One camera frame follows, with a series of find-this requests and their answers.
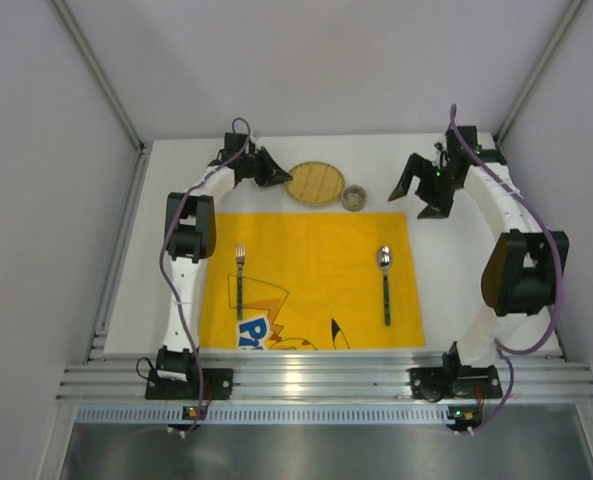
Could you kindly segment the yellow pikachu placemat cloth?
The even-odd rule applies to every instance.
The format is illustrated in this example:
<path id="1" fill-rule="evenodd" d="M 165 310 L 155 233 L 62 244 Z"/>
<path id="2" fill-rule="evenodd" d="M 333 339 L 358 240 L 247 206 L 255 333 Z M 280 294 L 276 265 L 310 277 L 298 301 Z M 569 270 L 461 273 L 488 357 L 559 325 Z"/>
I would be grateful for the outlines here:
<path id="1" fill-rule="evenodd" d="M 419 348 L 422 314 L 402 213 L 220 213 L 200 323 L 204 348 Z M 235 247 L 243 243 L 243 319 Z M 391 325 L 377 252 L 391 250 Z"/>

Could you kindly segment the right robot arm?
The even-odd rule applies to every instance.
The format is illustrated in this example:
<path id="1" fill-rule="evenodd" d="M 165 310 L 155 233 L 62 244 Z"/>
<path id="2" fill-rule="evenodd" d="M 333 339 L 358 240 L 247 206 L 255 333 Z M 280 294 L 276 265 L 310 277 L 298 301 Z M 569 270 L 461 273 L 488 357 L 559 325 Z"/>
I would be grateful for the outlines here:
<path id="1" fill-rule="evenodd" d="M 478 205 L 495 245 L 481 275 L 484 305 L 476 320 L 443 354 L 441 366 L 411 371 L 413 395 L 429 402 L 476 394 L 499 398 L 496 367 L 477 363 L 494 349 L 506 352 L 504 336 L 559 301 L 569 239 L 545 227 L 511 180 L 502 153 L 483 148 L 476 127 L 450 126 L 434 148 L 434 161 L 409 156 L 389 199 L 405 197 L 417 178 L 415 194 L 425 204 L 419 219 L 441 220 L 463 190 Z"/>

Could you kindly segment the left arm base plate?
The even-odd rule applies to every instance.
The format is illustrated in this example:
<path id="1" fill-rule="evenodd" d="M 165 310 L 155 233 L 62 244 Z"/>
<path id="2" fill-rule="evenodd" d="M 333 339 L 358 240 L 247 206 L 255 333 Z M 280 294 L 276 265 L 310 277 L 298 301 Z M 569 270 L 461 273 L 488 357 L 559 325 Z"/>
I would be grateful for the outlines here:
<path id="1" fill-rule="evenodd" d="M 233 389 L 234 371 L 229 368 L 204 368 L 203 399 L 228 400 Z M 145 398 L 147 400 L 197 400 L 199 378 L 196 370 L 189 375 L 152 369 L 149 372 Z"/>

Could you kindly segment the fork with green handle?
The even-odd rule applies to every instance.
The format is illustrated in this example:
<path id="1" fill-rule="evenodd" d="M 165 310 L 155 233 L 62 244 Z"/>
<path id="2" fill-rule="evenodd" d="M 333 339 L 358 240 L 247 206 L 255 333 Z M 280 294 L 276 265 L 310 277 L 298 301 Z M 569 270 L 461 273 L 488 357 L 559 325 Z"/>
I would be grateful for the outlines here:
<path id="1" fill-rule="evenodd" d="M 237 319 L 243 319 L 243 269 L 246 260 L 246 250 L 243 243 L 239 243 L 235 247 L 235 260 L 237 267 Z"/>

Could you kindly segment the speckled ceramic cup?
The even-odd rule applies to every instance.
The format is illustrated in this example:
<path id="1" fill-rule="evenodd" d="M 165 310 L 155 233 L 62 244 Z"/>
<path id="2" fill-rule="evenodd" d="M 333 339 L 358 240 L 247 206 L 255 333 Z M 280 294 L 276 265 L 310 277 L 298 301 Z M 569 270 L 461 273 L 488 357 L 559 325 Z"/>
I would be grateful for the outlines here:
<path id="1" fill-rule="evenodd" d="M 359 212 L 367 203 L 367 192 L 360 185 L 349 185 L 341 194 L 341 204 L 349 212 Z"/>

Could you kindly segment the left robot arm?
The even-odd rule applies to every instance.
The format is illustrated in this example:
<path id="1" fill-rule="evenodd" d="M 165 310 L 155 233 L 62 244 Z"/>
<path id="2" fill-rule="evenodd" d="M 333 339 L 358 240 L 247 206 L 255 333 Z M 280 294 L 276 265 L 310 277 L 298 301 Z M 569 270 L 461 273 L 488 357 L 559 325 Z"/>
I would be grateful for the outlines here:
<path id="1" fill-rule="evenodd" d="M 205 400 L 210 385 L 219 399 L 230 395 L 233 371 L 202 365 L 199 330 L 208 259 L 217 240 L 216 205 L 246 179 L 268 188 L 292 176 L 250 133 L 231 131 L 200 179 L 167 196 L 159 269 L 170 289 L 170 309 L 162 346 L 150 366 L 148 399 Z"/>

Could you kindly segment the spoon with green handle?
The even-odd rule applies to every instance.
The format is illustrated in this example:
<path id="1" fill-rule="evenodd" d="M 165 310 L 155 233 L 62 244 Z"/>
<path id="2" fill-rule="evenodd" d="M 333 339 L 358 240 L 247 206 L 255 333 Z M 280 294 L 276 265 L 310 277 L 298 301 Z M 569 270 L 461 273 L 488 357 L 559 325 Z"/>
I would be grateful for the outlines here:
<path id="1" fill-rule="evenodd" d="M 388 273 L 392 263 L 390 248 L 386 245 L 381 246 L 377 252 L 376 260 L 382 274 L 384 324 L 389 327 L 391 325 L 391 306 Z"/>

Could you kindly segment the round woven bamboo plate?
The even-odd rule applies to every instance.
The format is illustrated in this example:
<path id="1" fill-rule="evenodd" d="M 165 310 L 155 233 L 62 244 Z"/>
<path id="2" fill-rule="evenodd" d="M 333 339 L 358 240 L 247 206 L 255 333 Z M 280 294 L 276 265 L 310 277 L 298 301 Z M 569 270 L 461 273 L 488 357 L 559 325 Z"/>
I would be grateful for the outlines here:
<path id="1" fill-rule="evenodd" d="M 290 171 L 292 179 L 284 184 L 287 195 L 298 203 L 323 207 L 340 199 L 346 182 L 335 166 L 319 161 L 303 162 Z"/>

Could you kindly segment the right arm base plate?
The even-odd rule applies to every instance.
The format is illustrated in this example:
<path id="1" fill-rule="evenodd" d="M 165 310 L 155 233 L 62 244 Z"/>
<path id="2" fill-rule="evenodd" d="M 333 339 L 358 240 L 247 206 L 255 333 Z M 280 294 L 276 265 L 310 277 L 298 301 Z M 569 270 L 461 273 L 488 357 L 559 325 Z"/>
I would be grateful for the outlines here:
<path id="1" fill-rule="evenodd" d="M 443 367 L 419 367 L 409 371 L 412 397 L 437 403 L 452 399 L 500 399 L 503 396 L 495 366 L 463 367 L 458 373 Z"/>

